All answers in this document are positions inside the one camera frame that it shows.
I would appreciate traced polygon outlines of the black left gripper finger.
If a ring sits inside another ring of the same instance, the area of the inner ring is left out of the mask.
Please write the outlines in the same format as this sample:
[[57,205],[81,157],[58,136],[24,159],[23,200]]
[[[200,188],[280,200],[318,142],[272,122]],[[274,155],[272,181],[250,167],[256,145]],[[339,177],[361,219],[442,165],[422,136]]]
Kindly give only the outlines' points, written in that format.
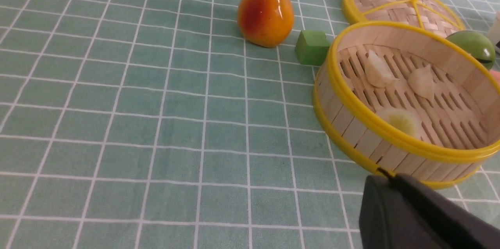
[[407,174],[366,177],[364,249],[498,249],[499,229]]

